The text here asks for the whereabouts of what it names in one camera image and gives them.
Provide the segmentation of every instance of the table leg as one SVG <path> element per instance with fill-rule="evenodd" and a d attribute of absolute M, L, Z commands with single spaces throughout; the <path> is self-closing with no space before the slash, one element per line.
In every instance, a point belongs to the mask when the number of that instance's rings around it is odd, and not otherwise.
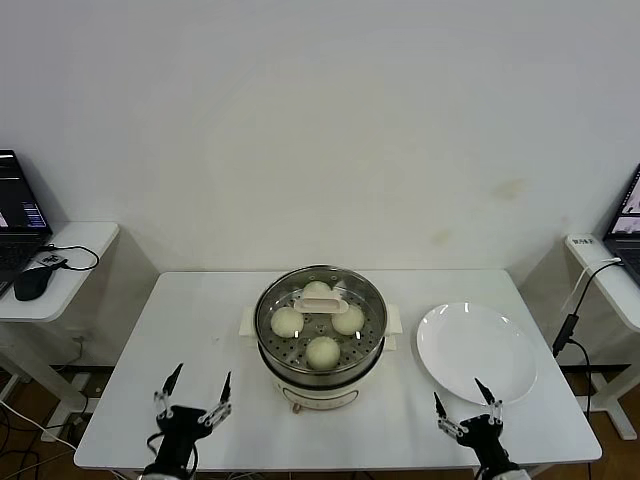
<path fill-rule="evenodd" d="M 598 393 L 591 397 L 592 412 L 607 412 L 614 427 L 623 440 L 636 440 L 638 434 L 629 421 L 618 399 L 640 384 L 640 364 L 627 367 L 621 374 L 607 383 L 600 373 L 591 376 L 591 383 Z M 578 397 L 583 411 L 587 410 L 587 397 Z"/>
<path fill-rule="evenodd" d="M 85 397 L 38 357 L 30 345 L 20 339 L 7 325 L 0 324 L 0 335 L 6 342 L 2 353 L 11 362 L 33 377 L 68 407 L 79 409 L 78 411 L 82 410 Z"/>
<path fill-rule="evenodd" d="M 0 355 L 0 367 L 9 372 L 11 375 L 17 375 L 18 377 L 20 377 L 20 381 L 22 383 L 29 383 L 31 381 L 31 377 L 27 374 L 27 372 L 22 370 L 4 355 Z"/>

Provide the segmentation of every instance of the black cable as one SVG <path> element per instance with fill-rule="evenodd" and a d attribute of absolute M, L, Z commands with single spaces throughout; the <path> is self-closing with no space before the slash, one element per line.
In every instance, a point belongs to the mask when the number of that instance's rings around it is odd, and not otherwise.
<path fill-rule="evenodd" d="M 2 455 L 0 455 L 0 458 L 4 457 L 5 455 L 9 455 L 12 453 L 21 453 L 23 454 L 25 457 L 27 455 L 34 455 L 36 457 L 36 463 L 31 467 L 31 468 L 35 468 L 35 479 L 38 480 L 39 476 L 40 476 L 40 454 L 38 452 L 34 452 L 33 450 L 9 450 L 7 452 L 4 452 Z"/>
<path fill-rule="evenodd" d="M 34 452 L 32 450 L 33 445 L 36 443 L 36 440 L 38 439 L 38 437 L 40 436 L 41 432 L 36 433 L 33 438 L 31 439 L 31 442 L 29 442 L 29 446 L 27 447 L 26 450 L 24 450 L 24 453 L 22 455 L 22 461 L 20 462 L 20 468 L 19 470 L 22 470 L 24 467 L 26 467 L 26 462 L 27 462 L 27 457 L 29 456 L 29 454 L 35 454 L 36 456 L 36 463 L 40 463 L 40 455 L 38 454 L 38 452 Z M 39 465 L 36 466 L 36 471 L 35 471 L 35 480 L 38 480 L 38 476 L 40 474 L 40 469 L 39 469 Z M 20 480 L 22 478 L 22 473 L 20 472 L 16 478 L 16 480 Z"/>
<path fill-rule="evenodd" d="M 598 275 L 605 268 L 613 267 L 614 265 L 620 266 L 622 265 L 622 262 L 608 263 L 604 267 L 600 267 L 598 270 L 596 270 L 591 274 L 591 276 L 589 277 L 589 280 L 587 280 L 587 284 L 584 286 L 584 290 L 582 290 L 582 295 L 580 295 L 580 300 L 578 300 L 578 303 L 576 304 L 576 308 L 573 311 L 573 315 L 578 315 L 578 310 L 580 310 L 580 306 L 582 305 L 582 301 L 584 300 L 584 297 L 587 294 L 589 285 L 591 285 L 591 282 L 593 281 L 593 279 L 596 278 L 596 275 Z"/>
<path fill-rule="evenodd" d="M 193 444 L 193 468 L 191 469 L 191 472 L 189 472 L 189 478 L 194 478 L 193 474 L 196 473 L 196 470 L 198 469 L 198 447 L 196 447 L 196 444 Z"/>
<path fill-rule="evenodd" d="M 163 436 L 164 436 L 164 433 L 160 432 L 160 433 L 154 433 L 149 438 L 147 438 L 147 448 L 149 450 L 151 450 L 151 452 L 153 452 L 153 454 L 156 457 L 158 456 L 158 450 L 156 449 L 156 447 L 151 445 L 151 442 L 153 442 L 156 438 L 160 438 L 160 437 L 163 437 Z"/>
<path fill-rule="evenodd" d="M 87 408 L 89 406 L 89 397 L 87 395 L 84 395 L 84 394 L 81 394 L 81 395 L 84 396 L 84 407 L 82 408 L 82 411 L 80 412 L 80 417 L 82 417 L 82 415 L 84 415 L 86 413 Z M 47 413 L 47 415 L 45 416 L 44 421 L 40 422 L 40 424 L 45 423 L 47 421 L 47 419 L 49 417 L 51 417 L 51 415 L 53 414 L 53 412 L 55 411 L 57 406 L 58 406 L 58 404 L 56 403 L 53 407 L 51 407 L 51 410 L 49 410 L 49 413 Z M 57 428 L 57 427 L 63 427 L 64 428 L 65 426 L 71 426 L 71 425 L 73 425 L 73 422 L 67 422 L 67 423 L 64 423 L 64 424 L 61 424 L 61 425 L 51 425 L 51 426 L 45 427 L 45 428 L 47 428 L 47 429 L 48 428 Z M 22 470 L 26 466 L 25 462 L 27 461 L 27 456 L 29 455 L 29 453 L 35 453 L 36 455 L 39 455 L 38 452 L 33 451 L 32 448 L 33 448 L 33 445 L 36 443 L 36 440 L 38 439 L 38 437 L 42 434 L 42 430 L 36 429 L 34 431 L 34 433 L 35 433 L 35 435 L 31 439 L 31 442 L 29 443 L 29 446 L 27 447 L 27 449 L 26 449 L 26 451 L 25 451 L 25 453 L 24 453 L 24 455 L 22 457 L 22 461 L 20 462 L 19 470 Z M 38 480 L 38 475 L 40 473 L 40 466 L 37 465 L 34 468 L 36 469 L 36 471 L 35 471 L 35 480 Z M 17 475 L 16 480 L 20 480 L 20 478 L 22 478 L 22 473 L 24 473 L 24 472 L 21 472 L 21 473 L 19 473 Z"/>
<path fill-rule="evenodd" d="M 7 434 L 4 437 L 4 440 L 2 441 L 2 447 L 0 447 L 0 457 L 2 456 L 1 452 L 4 452 L 4 449 L 7 446 L 7 443 L 9 443 L 9 436 L 11 435 L 11 421 L 9 420 L 9 415 L 7 415 L 7 411 L 4 407 L 2 407 L 2 414 L 4 415 L 4 419 L 7 421 L 5 427 L 7 427 Z"/>
<path fill-rule="evenodd" d="M 589 425 L 591 425 L 591 362 L 589 361 L 589 354 L 587 354 L 587 350 L 577 341 L 573 340 L 573 339 L 569 339 L 567 341 L 567 343 L 570 343 L 572 345 L 577 346 L 580 350 L 582 350 L 582 353 L 584 355 L 584 361 L 587 364 L 587 377 L 588 377 L 588 382 L 589 382 L 589 386 L 587 387 L 587 412 L 586 412 L 586 416 L 587 416 L 587 422 L 589 422 Z M 591 480 L 591 463 L 587 463 L 587 472 L 589 474 L 589 480 Z"/>
<path fill-rule="evenodd" d="M 604 267 L 600 267 L 598 270 L 593 272 L 589 277 L 587 284 L 584 286 L 584 289 L 582 290 L 582 295 L 580 295 L 580 300 L 576 304 L 575 310 L 573 311 L 573 313 L 570 313 L 567 315 L 567 318 L 565 318 L 564 323 L 562 324 L 562 327 L 560 327 L 560 331 L 558 332 L 558 335 L 556 335 L 556 338 L 553 341 L 551 350 L 553 352 L 554 357 L 558 356 L 558 354 L 562 351 L 562 349 L 565 347 L 567 342 L 573 336 L 573 330 L 575 329 L 576 324 L 580 319 L 580 317 L 578 317 L 578 311 L 580 310 L 580 307 L 582 306 L 582 302 L 584 301 L 584 298 L 587 295 L 587 291 L 589 290 L 589 286 L 591 285 L 591 282 L 593 282 L 593 279 L 596 278 L 596 276 L 605 268 L 613 267 L 614 265 L 621 266 L 622 262 L 608 263 Z"/>
<path fill-rule="evenodd" d="M 98 256 L 98 254 L 96 252 L 94 252 L 93 250 L 88 249 L 87 247 L 83 247 L 82 245 L 72 245 L 69 247 L 57 247 L 54 244 L 49 244 L 49 245 L 45 245 L 43 247 L 39 248 L 39 251 L 41 252 L 53 252 L 56 250 L 84 250 L 87 253 L 90 253 L 91 255 L 93 255 L 93 258 L 96 259 L 96 262 L 89 266 L 89 267 L 70 267 L 68 264 L 64 264 L 62 265 L 60 268 L 63 268 L 65 270 L 74 270 L 76 272 L 85 272 L 87 270 L 93 270 L 94 268 L 96 268 L 99 264 L 100 264 L 100 257 Z"/>

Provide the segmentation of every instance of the mouse cable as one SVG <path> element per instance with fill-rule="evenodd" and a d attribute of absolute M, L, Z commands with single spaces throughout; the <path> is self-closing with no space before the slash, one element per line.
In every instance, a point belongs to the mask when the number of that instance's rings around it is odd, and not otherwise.
<path fill-rule="evenodd" d="M 593 279 L 596 278 L 596 275 L 598 275 L 601 271 L 613 266 L 622 266 L 622 262 L 608 263 L 604 267 L 600 267 L 598 270 L 593 272 L 589 277 L 589 280 L 587 280 L 587 283 L 582 290 L 582 295 L 580 295 L 580 300 L 578 300 L 578 303 L 576 305 L 576 308 L 573 310 L 573 313 L 567 315 L 567 318 L 565 318 L 564 323 L 562 324 L 562 328 L 560 328 L 560 332 L 558 332 L 558 336 L 553 341 L 552 349 L 554 357 L 558 356 L 558 354 L 571 339 L 571 336 L 573 335 L 573 329 L 580 319 L 580 317 L 578 316 L 578 310 L 580 310 L 580 307 L 582 306 L 584 297 L 587 295 L 587 291 L 589 290 L 589 286 L 593 282 Z"/>
<path fill-rule="evenodd" d="M 91 255 L 93 255 L 93 258 L 96 259 L 95 263 L 93 265 L 88 266 L 88 267 L 70 267 L 67 264 L 62 265 L 60 268 L 63 268 L 65 270 L 74 270 L 76 272 L 85 272 L 87 270 L 93 270 L 94 268 L 96 268 L 100 264 L 100 257 L 98 256 L 98 254 L 96 252 L 94 252 L 93 250 L 88 249 L 87 247 L 83 247 L 82 245 L 72 245 L 70 247 L 57 247 L 53 243 L 50 243 L 49 245 L 44 245 L 44 246 L 42 246 L 42 247 L 40 247 L 38 249 L 39 252 L 53 252 L 53 251 L 56 251 L 56 250 L 84 250 L 85 252 L 90 253 Z"/>

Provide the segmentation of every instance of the wooden floor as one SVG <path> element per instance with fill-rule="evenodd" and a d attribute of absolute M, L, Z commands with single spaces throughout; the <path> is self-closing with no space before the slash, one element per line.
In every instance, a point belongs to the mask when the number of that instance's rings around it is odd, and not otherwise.
<path fill-rule="evenodd" d="M 609 380 L 615 375 L 608 375 Z M 0 385 L 6 382 L 8 377 L 5 375 L 3 380 L 0 379 Z M 569 384 L 576 394 L 586 393 L 586 380 L 582 374 L 567 375 Z M 93 375 L 91 381 L 85 389 L 85 393 L 90 396 L 99 396 L 101 389 L 104 388 L 108 381 L 108 375 Z M 51 415 L 56 405 L 54 397 L 44 388 L 35 382 L 28 385 L 19 385 L 14 390 L 10 401 L 10 405 L 21 413 L 33 418 L 34 420 L 44 422 Z M 622 405 L 631 422 L 640 430 L 640 388 L 636 388 L 629 392 L 622 399 Z M 31 426 L 27 422 L 15 416 L 10 417 L 11 426 L 15 429 L 30 429 Z M 617 432 L 611 425 L 609 418 L 604 413 L 595 413 L 591 415 L 591 422 L 600 443 L 602 444 L 603 456 L 593 464 L 593 480 L 614 480 L 614 479 L 640 479 L 640 441 L 623 441 L 618 437 Z M 77 439 L 82 434 L 84 425 L 76 428 L 72 432 L 64 432 L 64 435 L 70 435 L 72 439 Z M 0 442 L 4 442 L 7 434 L 6 427 L 0 427 Z M 21 467 L 24 451 L 31 445 L 31 450 L 37 452 L 40 461 L 46 460 L 54 455 L 69 452 L 69 448 L 61 444 L 40 442 L 40 435 L 33 432 L 19 432 L 12 430 L 7 437 L 8 441 L 2 453 L 0 453 L 0 480 L 8 480 L 9 478 L 18 479 L 18 476 L 12 476 Z M 23 466 L 35 464 L 35 456 L 29 455 Z M 265 474 L 261 478 L 266 480 L 352 480 L 352 473 L 335 472 L 335 473 L 271 473 Z M 35 479 L 35 469 L 28 470 L 20 477 L 23 480 Z M 74 466 L 73 455 L 67 453 L 56 460 L 46 463 L 40 467 L 39 480 L 107 480 L 113 479 L 114 476 L 109 472 L 82 470 Z M 204 479 L 220 479 L 226 478 L 224 474 L 198 474 L 199 480 Z M 411 471 L 411 472 L 359 472 L 356 480 L 471 480 L 473 475 L 470 471 Z M 537 479 L 540 480 L 566 480 L 566 479 L 587 479 L 587 467 L 584 464 L 579 465 L 558 465 L 546 472 L 542 473 Z"/>

